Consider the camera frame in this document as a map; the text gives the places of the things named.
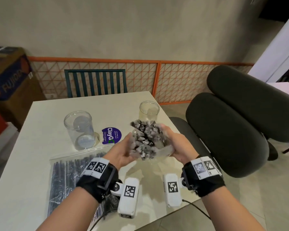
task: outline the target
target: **wrist strap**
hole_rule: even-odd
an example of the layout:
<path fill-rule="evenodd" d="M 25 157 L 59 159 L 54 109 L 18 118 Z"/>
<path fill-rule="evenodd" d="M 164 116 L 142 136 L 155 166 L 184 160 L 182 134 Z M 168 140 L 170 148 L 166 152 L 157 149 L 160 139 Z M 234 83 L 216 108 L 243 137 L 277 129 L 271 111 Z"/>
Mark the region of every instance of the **wrist strap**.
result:
<path fill-rule="evenodd" d="M 194 190 L 199 197 L 204 197 L 225 185 L 220 170 L 208 157 L 198 156 L 182 168 L 186 187 Z"/>
<path fill-rule="evenodd" d="M 118 179 L 118 170 L 109 163 L 109 160 L 93 158 L 82 172 L 76 186 L 84 188 L 101 203 L 110 194 L 110 188 Z"/>

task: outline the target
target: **crumpled plastic bag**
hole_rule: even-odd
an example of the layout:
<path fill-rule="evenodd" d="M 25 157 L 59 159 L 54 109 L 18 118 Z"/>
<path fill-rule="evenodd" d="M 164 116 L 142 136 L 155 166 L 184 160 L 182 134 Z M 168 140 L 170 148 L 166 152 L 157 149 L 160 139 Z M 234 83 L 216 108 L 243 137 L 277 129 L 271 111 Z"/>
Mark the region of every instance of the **crumpled plastic bag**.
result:
<path fill-rule="evenodd" d="M 132 132 L 130 154 L 142 160 L 166 157 L 174 152 L 170 139 L 163 133 L 160 124 L 155 121 L 131 122 L 135 129 Z"/>

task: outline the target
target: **purple round sticker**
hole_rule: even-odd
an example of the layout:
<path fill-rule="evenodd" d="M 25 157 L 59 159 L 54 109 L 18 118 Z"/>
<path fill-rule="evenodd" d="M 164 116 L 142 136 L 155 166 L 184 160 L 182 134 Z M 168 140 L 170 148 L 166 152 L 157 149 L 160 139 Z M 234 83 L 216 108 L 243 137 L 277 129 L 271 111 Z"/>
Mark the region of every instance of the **purple round sticker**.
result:
<path fill-rule="evenodd" d="M 103 132 L 103 144 L 117 143 L 120 141 L 122 134 L 117 128 L 107 127 L 102 129 Z"/>

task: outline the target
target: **chair cushion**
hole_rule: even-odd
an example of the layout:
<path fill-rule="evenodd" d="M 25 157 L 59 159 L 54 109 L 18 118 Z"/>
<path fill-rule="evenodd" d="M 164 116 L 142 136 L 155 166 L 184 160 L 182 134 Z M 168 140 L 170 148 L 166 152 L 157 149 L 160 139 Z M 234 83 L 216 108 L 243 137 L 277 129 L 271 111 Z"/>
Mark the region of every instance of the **chair cushion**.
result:
<path fill-rule="evenodd" d="M 266 163 L 266 138 L 215 95 L 198 94 L 186 110 L 186 119 L 228 175 L 244 177 Z"/>
<path fill-rule="evenodd" d="M 289 95 L 230 66 L 217 66 L 208 88 L 268 137 L 289 142 Z"/>
<path fill-rule="evenodd" d="M 211 156 L 210 152 L 207 150 L 207 148 L 204 146 L 204 144 L 201 142 L 201 140 L 198 138 L 193 129 L 185 120 L 178 117 L 170 117 L 170 120 L 176 126 L 178 131 L 189 140 L 189 142 L 193 145 L 194 149 L 198 152 L 199 155 L 210 157 L 214 161 L 216 166 L 219 167 L 216 161 Z"/>

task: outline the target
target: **tiled floor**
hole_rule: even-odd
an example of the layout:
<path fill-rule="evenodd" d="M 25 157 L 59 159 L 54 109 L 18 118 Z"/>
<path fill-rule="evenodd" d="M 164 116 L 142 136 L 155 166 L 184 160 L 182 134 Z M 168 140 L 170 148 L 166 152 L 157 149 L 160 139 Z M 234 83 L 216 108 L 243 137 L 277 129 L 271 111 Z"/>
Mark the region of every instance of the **tiled floor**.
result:
<path fill-rule="evenodd" d="M 189 104 L 164 105 L 168 116 L 185 119 Z M 224 173 L 225 183 L 230 192 L 250 211 L 268 231 L 289 231 L 289 152 L 285 143 L 270 141 L 279 151 L 279 158 L 268 161 L 260 170 L 245 178 L 232 178 Z M 205 211 L 203 203 L 195 202 Z M 212 222 L 197 209 L 188 205 L 140 231 L 212 231 Z"/>

